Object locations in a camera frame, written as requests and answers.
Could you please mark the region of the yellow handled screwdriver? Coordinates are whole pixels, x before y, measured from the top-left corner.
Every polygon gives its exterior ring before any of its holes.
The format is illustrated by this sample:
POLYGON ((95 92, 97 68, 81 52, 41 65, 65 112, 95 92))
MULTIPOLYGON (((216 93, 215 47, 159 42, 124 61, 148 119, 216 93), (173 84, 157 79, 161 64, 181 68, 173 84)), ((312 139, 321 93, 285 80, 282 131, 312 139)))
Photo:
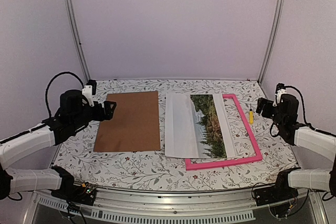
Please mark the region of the yellow handled screwdriver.
POLYGON ((249 109, 249 124, 253 124, 254 123, 254 111, 252 108, 252 105, 250 104, 250 109, 249 109))

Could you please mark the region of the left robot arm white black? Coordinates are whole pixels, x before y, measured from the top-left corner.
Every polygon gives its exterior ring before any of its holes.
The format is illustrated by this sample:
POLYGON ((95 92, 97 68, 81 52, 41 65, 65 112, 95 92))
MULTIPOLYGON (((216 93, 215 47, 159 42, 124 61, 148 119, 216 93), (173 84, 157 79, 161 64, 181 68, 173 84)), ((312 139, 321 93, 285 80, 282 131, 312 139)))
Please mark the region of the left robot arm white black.
POLYGON ((57 146, 85 129, 90 122, 109 121, 117 103, 99 103, 86 90, 68 90, 60 96, 60 107, 54 116, 1 141, 1 199, 24 191, 48 189, 65 200, 73 200, 79 188, 64 168, 13 169, 11 165, 39 150, 57 146))

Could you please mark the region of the white photo mat board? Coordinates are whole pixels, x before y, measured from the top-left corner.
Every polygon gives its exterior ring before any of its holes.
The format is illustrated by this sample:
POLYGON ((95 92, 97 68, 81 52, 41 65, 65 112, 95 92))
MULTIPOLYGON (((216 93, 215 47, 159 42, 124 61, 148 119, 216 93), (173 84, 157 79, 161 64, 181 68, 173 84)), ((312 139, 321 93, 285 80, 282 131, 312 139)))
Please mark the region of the white photo mat board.
POLYGON ((221 132, 222 132, 222 137, 225 145, 225 151, 226 151, 226 156, 227 158, 235 158, 237 156, 237 152, 235 149, 234 145, 234 138, 230 129, 230 123, 228 120, 228 114, 225 108, 225 98, 222 98, 222 111, 223 111, 223 116, 221 118, 221 132))

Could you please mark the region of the framed landscape photo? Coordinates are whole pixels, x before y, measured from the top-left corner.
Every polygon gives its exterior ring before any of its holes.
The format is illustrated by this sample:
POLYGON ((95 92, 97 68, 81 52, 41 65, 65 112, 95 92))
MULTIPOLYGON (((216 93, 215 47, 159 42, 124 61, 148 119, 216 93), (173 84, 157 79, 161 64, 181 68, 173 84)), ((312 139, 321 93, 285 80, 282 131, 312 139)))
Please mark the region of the framed landscape photo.
POLYGON ((222 98, 221 94, 166 95, 166 156, 228 159, 221 132, 222 98))

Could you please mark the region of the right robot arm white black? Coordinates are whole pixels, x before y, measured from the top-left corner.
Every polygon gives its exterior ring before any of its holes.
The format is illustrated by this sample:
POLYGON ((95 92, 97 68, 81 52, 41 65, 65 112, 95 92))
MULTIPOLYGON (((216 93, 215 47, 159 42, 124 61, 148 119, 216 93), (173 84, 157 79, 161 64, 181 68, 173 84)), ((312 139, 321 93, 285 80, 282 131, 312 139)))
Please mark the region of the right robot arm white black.
MULTIPOLYGON (((299 101, 294 95, 282 93, 277 94, 275 101, 259 98, 256 113, 271 119, 278 129, 276 135, 289 145, 305 148, 335 162, 335 137, 297 122, 298 107, 299 101)), ((325 191, 335 196, 335 164, 331 170, 299 167, 282 170, 271 196, 282 201, 296 188, 325 191)))

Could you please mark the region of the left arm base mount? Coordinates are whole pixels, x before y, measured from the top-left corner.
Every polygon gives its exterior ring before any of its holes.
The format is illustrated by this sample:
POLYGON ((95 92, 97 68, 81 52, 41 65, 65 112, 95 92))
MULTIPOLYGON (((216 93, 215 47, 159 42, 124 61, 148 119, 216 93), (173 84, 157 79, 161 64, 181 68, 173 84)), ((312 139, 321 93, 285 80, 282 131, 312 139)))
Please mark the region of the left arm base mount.
POLYGON ((96 185, 89 182, 76 185, 74 177, 65 169, 59 166, 52 166, 51 169, 56 171, 61 178, 60 188, 50 190, 53 197, 73 203, 93 206, 97 194, 96 185))

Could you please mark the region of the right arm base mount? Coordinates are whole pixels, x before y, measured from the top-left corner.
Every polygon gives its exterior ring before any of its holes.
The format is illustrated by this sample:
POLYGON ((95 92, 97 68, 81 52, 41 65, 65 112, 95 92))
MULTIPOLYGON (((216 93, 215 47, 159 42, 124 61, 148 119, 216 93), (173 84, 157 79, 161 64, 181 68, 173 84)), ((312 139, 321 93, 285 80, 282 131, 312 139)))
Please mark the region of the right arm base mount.
POLYGON ((296 198, 299 195, 298 190, 289 186, 288 176, 291 172, 298 169, 299 167, 295 167, 280 171, 274 185, 252 189, 251 196, 255 200, 256 205, 263 206, 296 198))

